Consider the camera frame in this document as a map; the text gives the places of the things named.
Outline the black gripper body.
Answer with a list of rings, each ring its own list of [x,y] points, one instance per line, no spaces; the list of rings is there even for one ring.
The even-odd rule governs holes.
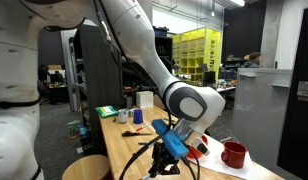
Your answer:
[[[164,143],[156,142],[152,152],[152,167],[148,173],[151,177],[157,175],[176,175],[180,173],[178,160],[175,160]]]

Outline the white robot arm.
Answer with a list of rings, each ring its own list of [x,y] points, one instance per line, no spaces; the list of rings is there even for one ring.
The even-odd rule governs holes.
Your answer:
[[[38,37],[92,21],[100,48],[120,51],[156,84],[175,128],[159,134],[174,159],[187,153],[183,130],[203,133],[225,106],[210,87],[178,80],[155,47],[155,33],[138,0],[0,0],[0,180],[43,180],[34,154],[39,129]]]

